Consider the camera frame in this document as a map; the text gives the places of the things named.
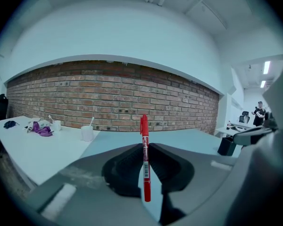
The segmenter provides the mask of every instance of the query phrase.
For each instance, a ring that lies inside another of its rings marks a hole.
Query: white desk
[[[53,132],[51,137],[27,133],[23,127],[27,126],[29,120],[28,117],[19,116],[0,121],[0,141],[16,164],[16,169],[20,169],[37,185],[79,159],[91,143],[81,140],[80,129],[65,126],[61,131]],[[15,121],[20,125],[5,129],[3,126],[7,121]]]
[[[236,126],[236,127],[241,127],[242,129],[250,129],[250,128],[256,127],[255,125],[247,124],[247,123],[243,123],[243,122],[231,122],[231,124]]]
[[[238,132],[241,132],[243,130],[242,129],[240,131],[236,131],[236,130],[233,130],[233,129],[227,130],[226,127],[220,127],[220,128],[217,128],[216,131],[218,131],[220,133],[228,134],[230,136],[233,136],[233,135],[235,135]]]

